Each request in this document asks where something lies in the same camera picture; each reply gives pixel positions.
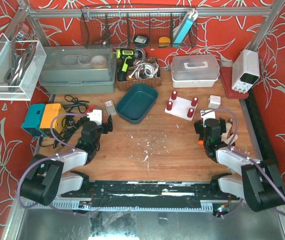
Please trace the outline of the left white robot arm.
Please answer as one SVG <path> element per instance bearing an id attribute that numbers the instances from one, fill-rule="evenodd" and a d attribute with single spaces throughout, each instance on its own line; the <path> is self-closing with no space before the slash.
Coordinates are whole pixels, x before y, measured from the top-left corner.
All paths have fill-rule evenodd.
<path id="1" fill-rule="evenodd" d="M 91 187 L 89 176 L 74 168 L 89 164 L 100 150 L 101 135 L 112 131 L 111 115 L 100 125 L 86 120 L 74 149 L 54 156 L 33 156 L 18 183 L 19 205 L 27 209 L 36 204 L 49 206 L 56 197 L 84 197 Z"/>

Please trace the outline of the small red spring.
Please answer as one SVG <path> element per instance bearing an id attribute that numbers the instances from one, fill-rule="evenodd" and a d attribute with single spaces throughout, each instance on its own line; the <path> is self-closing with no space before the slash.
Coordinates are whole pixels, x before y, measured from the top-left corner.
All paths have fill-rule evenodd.
<path id="1" fill-rule="evenodd" d="M 188 118 L 192 118 L 193 115 L 194 115 L 194 109 L 193 108 L 189 108 L 186 116 Z"/>

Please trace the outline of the teal plastic tray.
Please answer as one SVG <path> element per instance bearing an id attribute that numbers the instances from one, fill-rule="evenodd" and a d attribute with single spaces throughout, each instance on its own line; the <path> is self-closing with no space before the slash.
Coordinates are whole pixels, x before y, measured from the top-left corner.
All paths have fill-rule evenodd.
<path id="1" fill-rule="evenodd" d="M 116 105 L 116 112 L 125 121 L 137 125 L 157 101 L 158 91 L 144 83 L 132 86 Z"/>

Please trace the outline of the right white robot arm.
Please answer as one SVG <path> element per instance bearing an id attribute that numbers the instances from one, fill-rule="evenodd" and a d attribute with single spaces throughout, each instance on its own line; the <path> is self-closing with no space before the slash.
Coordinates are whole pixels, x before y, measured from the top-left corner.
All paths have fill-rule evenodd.
<path id="1" fill-rule="evenodd" d="M 207 157 L 235 172 L 212 177 L 215 192 L 245 200 L 254 212 L 285 205 L 285 185 L 276 163 L 250 158 L 228 146 L 222 140 L 222 135 L 227 132 L 224 119 L 198 120 L 194 129 Z"/>

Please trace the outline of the large red spring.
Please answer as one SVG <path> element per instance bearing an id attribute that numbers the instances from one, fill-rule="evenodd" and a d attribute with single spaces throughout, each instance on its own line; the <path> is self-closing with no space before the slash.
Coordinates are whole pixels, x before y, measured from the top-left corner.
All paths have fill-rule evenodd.
<path id="1" fill-rule="evenodd" d="M 196 107 L 198 104 L 198 98 L 197 97 L 194 97 L 191 101 L 191 106 L 192 107 Z"/>
<path id="2" fill-rule="evenodd" d="M 171 94 L 171 99 L 174 101 L 174 100 L 176 100 L 177 99 L 177 96 L 178 96 L 178 92 L 176 91 L 176 90 L 174 90 L 173 92 L 172 92 L 172 94 Z"/>

